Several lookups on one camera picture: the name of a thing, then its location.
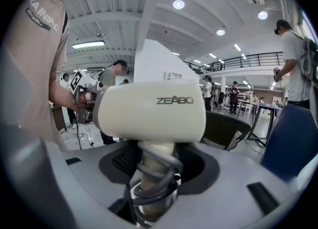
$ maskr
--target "chair back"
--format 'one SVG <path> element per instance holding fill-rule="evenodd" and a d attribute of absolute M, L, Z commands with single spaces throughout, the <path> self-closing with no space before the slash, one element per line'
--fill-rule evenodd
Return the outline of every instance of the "chair back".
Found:
<path fill-rule="evenodd" d="M 284 181 L 297 177 L 318 153 L 318 127 L 310 110 L 287 105 L 275 122 L 260 164 Z"/>

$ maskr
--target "white cylindrical robot head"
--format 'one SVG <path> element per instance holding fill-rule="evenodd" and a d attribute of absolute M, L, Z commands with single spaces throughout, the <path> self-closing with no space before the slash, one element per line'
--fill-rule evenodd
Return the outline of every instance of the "white cylindrical robot head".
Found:
<path fill-rule="evenodd" d="M 193 80 L 112 86 L 97 96 L 93 120 L 109 136 L 155 142 L 197 142 L 206 111 Z"/>

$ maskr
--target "round ceiling light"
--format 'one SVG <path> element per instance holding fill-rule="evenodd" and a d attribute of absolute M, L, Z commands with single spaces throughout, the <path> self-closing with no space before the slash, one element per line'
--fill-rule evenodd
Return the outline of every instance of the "round ceiling light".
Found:
<path fill-rule="evenodd" d="M 217 35 L 218 36 L 223 36 L 225 34 L 225 31 L 223 30 L 223 29 L 219 29 L 218 31 L 217 31 Z"/>
<path fill-rule="evenodd" d="M 184 8 L 184 2 L 182 0 L 176 0 L 173 2 L 173 7 L 175 9 L 183 9 Z"/>
<path fill-rule="evenodd" d="M 265 20 L 268 17 L 268 13 L 265 11 L 261 11 L 258 13 L 258 18 L 261 20 Z"/>

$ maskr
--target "railing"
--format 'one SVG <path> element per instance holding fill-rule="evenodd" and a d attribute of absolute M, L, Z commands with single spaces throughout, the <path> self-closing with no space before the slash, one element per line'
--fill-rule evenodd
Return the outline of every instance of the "railing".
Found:
<path fill-rule="evenodd" d="M 283 52 L 246 55 L 245 57 L 231 58 L 223 62 L 214 62 L 202 67 L 190 63 L 190 67 L 197 74 L 205 74 L 234 68 L 284 65 Z"/>

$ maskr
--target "ceiling light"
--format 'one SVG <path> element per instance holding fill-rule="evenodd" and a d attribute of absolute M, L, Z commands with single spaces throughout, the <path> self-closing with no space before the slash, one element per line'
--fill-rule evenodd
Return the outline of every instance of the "ceiling light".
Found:
<path fill-rule="evenodd" d="M 222 30 L 222 29 L 219 29 L 219 30 L 217 31 L 217 35 L 218 35 L 218 36 L 223 36 L 224 34 L 225 34 L 225 31 Z"/>
<path fill-rule="evenodd" d="M 240 47 L 237 44 L 234 44 L 234 46 L 240 52 Z"/>
<path fill-rule="evenodd" d="M 73 44 L 72 47 L 74 49 L 80 49 L 80 48 L 86 48 L 86 47 L 92 47 L 92 46 L 104 46 L 104 45 L 105 45 L 104 41 L 94 41 L 94 42 Z"/>
<path fill-rule="evenodd" d="M 176 0 L 173 2 L 173 7 L 175 9 L 183 9 L 184 8 L 184 2 L 182 0 Z"/>
<path fill-rule="evenodd" d="M 265 11 L 261 11 L 258 13 L 258 18 L 261 20 L 265 20 L 267 17 L 268 17 L 268 14 Z"/>

